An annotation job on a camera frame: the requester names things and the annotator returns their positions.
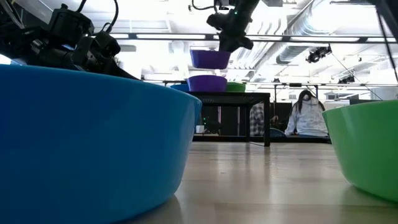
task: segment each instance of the light wood surface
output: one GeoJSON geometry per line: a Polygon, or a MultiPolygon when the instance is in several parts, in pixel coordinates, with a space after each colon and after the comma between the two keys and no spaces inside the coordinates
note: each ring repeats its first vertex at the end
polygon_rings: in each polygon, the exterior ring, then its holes
{"type": "Polygon", "coordinates": [[[124,222],[397,224],[397,204],[361,192],[327,144],[193,144],[180,188],[124,222]]]}

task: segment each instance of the person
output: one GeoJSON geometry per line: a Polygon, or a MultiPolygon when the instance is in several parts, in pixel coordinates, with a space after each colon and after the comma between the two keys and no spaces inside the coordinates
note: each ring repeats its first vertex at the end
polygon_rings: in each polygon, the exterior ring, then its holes
{"type": "MultiPolygon", "coordinates": [[[[276,123],[278,117],[273,117],[270,122],[276,123]]],[[[250,136],[264,135],[264,103],[254,105],[250,110],[250,136]]]]}
{"type": "Polygon", "coordinates": [[[324,111],[324,105],[310,91],[304,90],[292,107],[285,131],[286,136],[293,134],[303,137],[328,136],[325,120],[322,117],[324,111]]]}

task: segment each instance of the plaid shirt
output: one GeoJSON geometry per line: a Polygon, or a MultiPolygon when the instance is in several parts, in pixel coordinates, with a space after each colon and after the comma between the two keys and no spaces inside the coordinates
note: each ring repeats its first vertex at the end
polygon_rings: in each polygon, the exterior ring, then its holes
{"type": "Polygon", "coordinates": [[[250,110],[250,135],[264,135],[264,104],[258,103],[250,110]]]}

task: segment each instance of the white hoodie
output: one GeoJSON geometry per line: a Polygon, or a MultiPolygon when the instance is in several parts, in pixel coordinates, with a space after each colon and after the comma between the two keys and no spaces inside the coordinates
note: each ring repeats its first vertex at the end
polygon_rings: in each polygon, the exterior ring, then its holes
{"type": "Polygon", "coordinates": [[[305,101],[305,99],[308,99],[308,96],[303,100],[301,112],[296,109],[298,105],[293,106],[285,134],[290,136],[294,133],[294,129],[297,129],[298,134],[327,136],[328,130],[322,117],[323,110],[319,105],[319,101],[315,97],[308,101],[305,101]]]}

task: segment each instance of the plastic bowl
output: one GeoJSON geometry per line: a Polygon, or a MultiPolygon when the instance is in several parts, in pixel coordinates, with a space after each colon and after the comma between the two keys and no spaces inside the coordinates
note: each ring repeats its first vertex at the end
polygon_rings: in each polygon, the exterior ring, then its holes
{"type": "Polygon", "coordinates": [[[242,83],[227,83],[226,84],[226,91],[227,92],[245,92],[246,91],[246,85],[242,83]]]}
{"type": "Polygon", "coordinates": [[[188,86],[188,84],[177,84],[177,85],[172,85],[172,86],[170,86],[170,88],[172,88],[172,89],[174,89],[174,90],[184,91],[184,92],[188,92],[188,91],[189,91],[189,86],[188,86]]]}
{"type": "Polygon", "coordinates": [[[231,52],[214,50],[191,50],[192,65],[195,68],[226,69],[231,52]]]}
{"type": "Polygon", "coordinates": [[[323,113],[344,176],[354,186],[398,202],[398,100],[323,113]]]}
{"type": "Polygon", "coordinates": [[[177,190],[200,100],[107,75],[0,71],[1,223],[113,223],[177,190]]]}
{"type": "Polygon", "coordinates": [[[197,75],[188,80],[190,91],[202,92],[224,92],[226,90],[226,79],[216,75],[197,75]]]}

